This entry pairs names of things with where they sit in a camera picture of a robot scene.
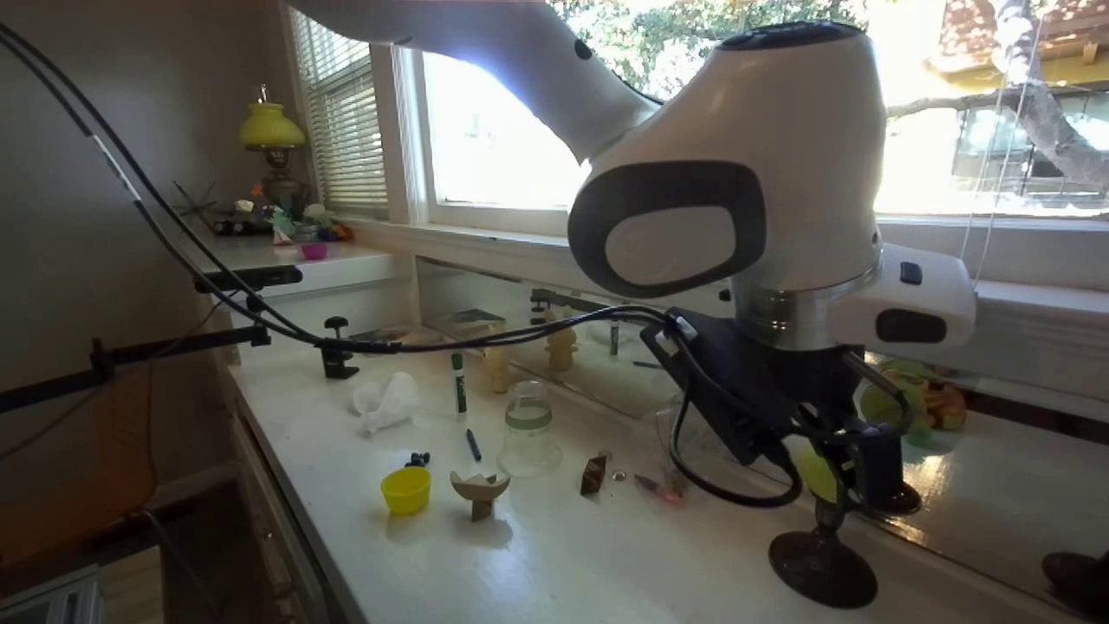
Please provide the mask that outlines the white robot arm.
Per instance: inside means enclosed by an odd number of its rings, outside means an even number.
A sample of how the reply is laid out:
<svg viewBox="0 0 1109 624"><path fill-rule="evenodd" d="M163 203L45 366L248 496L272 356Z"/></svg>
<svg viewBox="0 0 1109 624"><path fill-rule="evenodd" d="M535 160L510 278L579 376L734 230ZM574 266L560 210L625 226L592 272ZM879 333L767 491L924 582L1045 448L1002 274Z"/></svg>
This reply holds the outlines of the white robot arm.
<svg viewBox="0 0 1109 624"><path fill-rule="evenodd" d="M978 294L963 260L872 222L883 104L860 27L748 27L654 104L546 0L291 4L356 43L472 64L522 102L590 167L564 236L603 292L734 287L730 317L672 309L643 345L737 460L768 459L828 504L912 505L904 428L851 409L864 354L967 341Z"/></svg>

